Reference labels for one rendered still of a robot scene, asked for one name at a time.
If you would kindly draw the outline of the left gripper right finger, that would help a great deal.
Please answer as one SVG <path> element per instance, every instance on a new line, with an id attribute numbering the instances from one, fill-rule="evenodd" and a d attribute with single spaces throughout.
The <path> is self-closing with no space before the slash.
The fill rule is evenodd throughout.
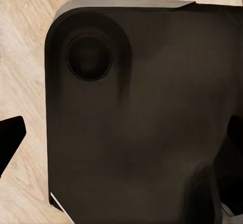
<path id="1" fill-rule="evenodd" d="M 243 118 L 232 115 L 230 117 L 227 134 L 243 156 Z"/>

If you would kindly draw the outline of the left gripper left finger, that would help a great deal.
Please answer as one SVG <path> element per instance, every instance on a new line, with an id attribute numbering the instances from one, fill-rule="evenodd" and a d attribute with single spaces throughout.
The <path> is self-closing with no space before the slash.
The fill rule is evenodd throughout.
<path id="1" fill-rule="evenodd" d="M 26 135 L 22 116 L 0 121 L 0 176 Z"/>

